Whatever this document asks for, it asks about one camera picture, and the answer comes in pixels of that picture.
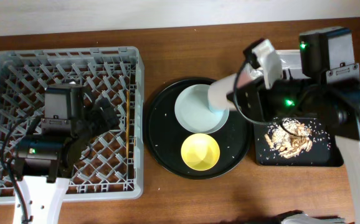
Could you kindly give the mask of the wooden chopstick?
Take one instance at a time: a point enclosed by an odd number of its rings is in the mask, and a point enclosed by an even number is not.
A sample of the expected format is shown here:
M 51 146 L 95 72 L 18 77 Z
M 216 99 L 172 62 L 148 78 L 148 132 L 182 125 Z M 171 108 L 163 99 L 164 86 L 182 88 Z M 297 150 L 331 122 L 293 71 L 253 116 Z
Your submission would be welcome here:
M 129 146 L 130 146 L 130 91 L 126 91 L 126 159 L 129 158 Z

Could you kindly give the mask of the food scraps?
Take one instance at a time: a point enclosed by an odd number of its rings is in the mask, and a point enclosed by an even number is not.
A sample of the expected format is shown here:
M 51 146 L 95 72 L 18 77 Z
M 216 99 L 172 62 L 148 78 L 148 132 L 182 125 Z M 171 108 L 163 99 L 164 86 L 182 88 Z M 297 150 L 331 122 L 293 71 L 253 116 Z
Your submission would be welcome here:
M 285 118 L 282 125 L 269 126 L 261 140 L 267 159 L 294 159 L 332 146 L 324 124 L 316 118 Z

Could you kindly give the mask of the yellow bowl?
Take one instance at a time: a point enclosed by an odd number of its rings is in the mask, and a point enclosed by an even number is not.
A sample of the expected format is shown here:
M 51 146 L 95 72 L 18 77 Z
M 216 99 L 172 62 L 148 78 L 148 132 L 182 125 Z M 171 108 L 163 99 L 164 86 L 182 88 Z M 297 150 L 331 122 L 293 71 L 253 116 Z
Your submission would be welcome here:
M 192 134 L 182 143 L 181 158 L 192 170 L 206 171 L 218 163 L 220 147 L 208 134 Z

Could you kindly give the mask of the blue cup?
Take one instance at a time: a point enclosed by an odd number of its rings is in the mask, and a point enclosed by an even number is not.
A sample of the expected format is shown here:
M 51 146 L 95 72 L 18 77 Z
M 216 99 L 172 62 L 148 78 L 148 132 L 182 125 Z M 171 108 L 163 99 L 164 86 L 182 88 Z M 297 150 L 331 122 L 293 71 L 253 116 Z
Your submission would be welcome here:
M 224 111 L 228 111 L 228 108 L 217 108 L 213 105 L 209 105 L 209 109 L 212 113 L 223 113 Z

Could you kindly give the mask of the pink cup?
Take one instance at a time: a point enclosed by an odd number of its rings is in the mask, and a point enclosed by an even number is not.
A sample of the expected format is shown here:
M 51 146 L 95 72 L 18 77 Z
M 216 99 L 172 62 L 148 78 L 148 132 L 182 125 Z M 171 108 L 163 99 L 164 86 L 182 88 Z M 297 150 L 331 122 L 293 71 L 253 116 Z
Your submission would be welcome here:
M 208 89 L 208 103 L 217 108 L 228 108 L 235 111 L 235 106 L 227 99 L 227 95 L 233 93 L 236 74 L 217 80 Z

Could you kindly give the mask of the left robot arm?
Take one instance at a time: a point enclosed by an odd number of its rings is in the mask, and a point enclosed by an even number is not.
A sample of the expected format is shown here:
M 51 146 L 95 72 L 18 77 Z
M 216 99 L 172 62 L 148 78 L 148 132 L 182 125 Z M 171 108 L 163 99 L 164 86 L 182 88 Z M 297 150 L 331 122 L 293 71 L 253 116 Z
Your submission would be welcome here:
M 120 123 L 108 98 L 96 99 L 76 83 L 50 85 L 44 98 L 44 114 L 32 120 L 11 158 L 1 161 L 14 187 L 14 223 L 57 223 L 82 152 Z

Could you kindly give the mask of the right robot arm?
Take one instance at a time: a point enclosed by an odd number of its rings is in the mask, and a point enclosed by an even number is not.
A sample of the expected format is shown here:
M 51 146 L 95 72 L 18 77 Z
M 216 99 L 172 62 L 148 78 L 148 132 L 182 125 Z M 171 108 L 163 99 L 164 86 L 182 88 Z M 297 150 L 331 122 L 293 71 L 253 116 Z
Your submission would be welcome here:
M 352 33 L 327 27 L 299 35 L 302 79 L 285 77 L 282 62 L 268 39 L 244 50 L 244 66 L 263 75 L 233 81 L 227 98 L 252 124 L 282 125 L 285 118 L 316 116 L 334 137 L 348 173 L 355 219 L 360 223 L 360 71 Z

